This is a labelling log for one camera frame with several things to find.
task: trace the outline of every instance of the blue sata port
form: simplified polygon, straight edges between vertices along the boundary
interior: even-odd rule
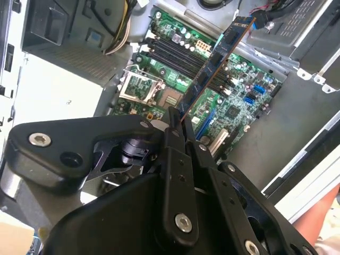
[[[245,97],[245,98],[244,98],[244,101],[245,101],[246,103],[248,103],[248,104],[251,104],[251,105],[254,104],[254,100],[251,99],[251,98],[249,98],[249,97]]]
[[[266,90],[263,88],[263,87],[261,87],[261,86],[259,86],[259,85],[255,85],[254,86],[254,88],[253,88],[256,92],[258,92],[258,93],[260,93],[260,94],[264,94],[264,93],[266,93]]]

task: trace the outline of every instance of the capacitor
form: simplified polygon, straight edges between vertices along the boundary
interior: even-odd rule
[[[244,131],[245,133],[247,133],[248,130],[249,130],[249,128],[250,128],[250,125],[246,125],[246,126],[244,126],[243,131]]]
[[[156,12],[156,18],[160,19],[160,17],[162,17],[162,14],[160,12]]]

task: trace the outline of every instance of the chipset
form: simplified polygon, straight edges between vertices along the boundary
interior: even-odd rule
[[[158,105],[164,109],[167,109],[169,106],[176,106],[181,98],[181,93],[171,88],[166,88],[159,100]]]
[[[225,116],[227,116],[228,118],[230,118],[231,120],[235,119],[238,114],[240,113],[240,109],[236,108],[235,106],[231,106],[229,107],[227,113],[225,114]]]

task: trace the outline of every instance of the circuit chip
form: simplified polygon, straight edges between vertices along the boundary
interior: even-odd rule
[[[174,34],[174,36],[172,37],[172,41],[174,43],[177,43],[177,44],[180,43],[181,39],[182,39],[182,37],[180,35],[178,35],[178,34]]]
[[[233,120],[233,119],[235,119],[238,116],[240,111],[241,110],[236,108],[235,106],[231,106],[231,107],[229,107],[229,109],[228,109],[228,111],[226,113],[226,116]]]

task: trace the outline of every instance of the pcie slot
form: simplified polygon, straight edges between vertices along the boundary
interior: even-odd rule
[[[209,146],[209,150],[212,156],[215,155],[218,148],[222,145],[223,141],[227,138],[228,134],[229,133],[226,129],[222,129],[220,133],[218,134],[218,136],[215,138],[215,140],[212,142],[212,144]]]

